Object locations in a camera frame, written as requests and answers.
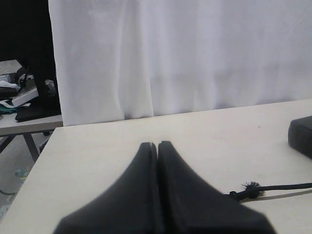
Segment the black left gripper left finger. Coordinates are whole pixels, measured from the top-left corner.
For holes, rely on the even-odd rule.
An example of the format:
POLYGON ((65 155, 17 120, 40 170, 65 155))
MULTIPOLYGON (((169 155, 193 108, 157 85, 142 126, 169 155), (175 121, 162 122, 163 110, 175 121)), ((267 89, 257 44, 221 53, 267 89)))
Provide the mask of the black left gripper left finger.
POLYGON ((157 155, 142 143, 130 165, 104 193, 64 217, 56 234, 157 234, 157 155))

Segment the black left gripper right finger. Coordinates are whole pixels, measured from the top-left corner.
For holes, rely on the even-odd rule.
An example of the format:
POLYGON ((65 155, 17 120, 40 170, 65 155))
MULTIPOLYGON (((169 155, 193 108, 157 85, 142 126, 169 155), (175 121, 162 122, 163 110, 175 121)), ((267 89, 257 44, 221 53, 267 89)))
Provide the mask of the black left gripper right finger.
POLYGON ((169 141, 158 146, 158 187, 167 234, 274 234, 261 213, 222 194, 169 141))

